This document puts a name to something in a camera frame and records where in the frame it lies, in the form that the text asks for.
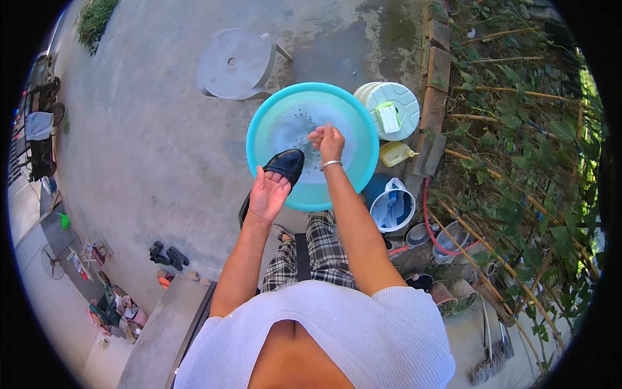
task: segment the forearm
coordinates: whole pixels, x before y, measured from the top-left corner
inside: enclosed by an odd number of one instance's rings
[[[378,227],[343,168],[332,164],[324,168],[324,173],[350,271],[361,292],[371,296],[390,286],[405,286],[389,261]]]
[[[220,274],[210,317],[225,317],[255,296],[261,257],[269,234],[269,224],[251,214],[246,217],[238,241]]]

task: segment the soapy water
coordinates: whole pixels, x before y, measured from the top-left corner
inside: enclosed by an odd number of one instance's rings
[[[316,128],[331,122],[346,139],[341,162],[344,170],[348,170],[356,152],[353,139],[353,128],[346,116],[337,107],[321,101],[300,103],[285,107],[271,124],[270,142],[274,154],[287,149],[300,149],[305,154],[305,164],[299,182],[306,184],[325,184],[326,178],[320,170],[322,156],[313,147],[307,135]]]

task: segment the turquoise basin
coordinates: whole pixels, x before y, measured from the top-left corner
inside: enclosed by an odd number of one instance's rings
[[[341,160],[356,193],[369,182],[378,163],[378,134],[360,101],[335,85],[308,82],[291,85],[270,96],[255,112],[246,136],[246,159],[255,167],[275,154],[297,148],[305,153],[302,175],[285,205],[301,211],[332,209],[320,152],[307,135],[327,121],[346,138]]]

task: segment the person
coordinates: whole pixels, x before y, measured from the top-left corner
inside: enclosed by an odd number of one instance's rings
[[[341,158],[339,130],[327,123],[308,139],[334,208],[309,215],[311,279],[297,282],[294,236],[272,224],[291,184],[257,166],[242,231],[175,389],[443,388],[455,362],[437,306],[393,267],[341,164],[326,164]],[[282,244],[256,296],[270,231]]]

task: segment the knit sweater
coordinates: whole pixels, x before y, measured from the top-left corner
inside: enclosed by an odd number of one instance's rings
[[[179,367],[175,389],[246,388],[270,328],[286,319],[302,324],[356,388],[443,388],[455,370],[429,294],[393,286],[369,297],[308,280],[209,318]]]

